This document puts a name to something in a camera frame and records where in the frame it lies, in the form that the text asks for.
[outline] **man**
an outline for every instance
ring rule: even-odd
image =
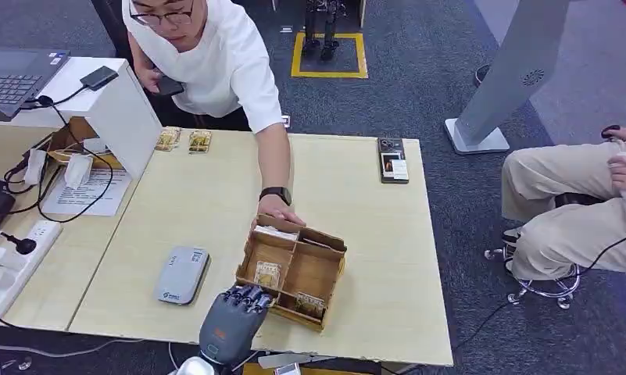
[[[516,248],[513,275],[523,280],[567,276],[571,264],[588,267],[607,246],[626,238],[626,127],[608,130],[613,141],[600,145],[559,145],[515,151],[502,174],[504,217],[527,222],[507,230],[504,241]],[[567,192],[601,198],[595,205],[550,201]],[[594,266],[626,272],[626,241],[607,251]]]
[[[158,92],[165,74],[184,83],[173,100],[205,128],[252,130],[258,213],[304,225],[289,207],[290,145],[269,56],[245,10],[230,0],[123,0],[123,20],[145,88]]]

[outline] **man's left hand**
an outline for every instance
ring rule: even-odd
[[[306,223],[299,219],[291,207],[285,204],[281,197],[275,194],[268,194],[259,200],[257,213],[264,213],[277,219],[291,221],[294,224],[305,226]]]

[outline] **white power strip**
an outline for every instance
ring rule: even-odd
[[[5,284],[7,280],[14,279],[10,286],[0,287],[0,317],[3,317],[9,311],[9,308],[23,290],[27,281],[32,277],[32,273],[37,269],[61,232],[62,224],[60,223],[47,220],[37,221],[27,235],[27,238],[37,242],[37,247],[30,254],[18,254],[18,256],[25,259],[25,266],[20,271],[0,267],[0,284]],[[13,247],[8,248],[8,250],[15,251]]]

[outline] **beige pants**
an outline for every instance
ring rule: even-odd
[[[626,142],[559,145],[515,151],[502,171],[502,212],[527,222],[517,241],[513,275],[551,280],[570,264],[587,267],[607,246],[626,237],[626,201],[612,186],[607,160],[626,152]],[[550,210],[554,196],[567,192],[605,199],[597,205],[565,205]],[[594,266],[626,272],[626,241]]]

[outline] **glasses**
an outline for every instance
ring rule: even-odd
[[[193,2],[191,2],[191,10],[188,12],[170,12],[163,15],[158,14],[131,14],[131,18],[138,21],[140,24],[149,27],[161,26],[163,19],[167,19],[173,25],[189,25],[191,24],[191,14],[193,10]]]

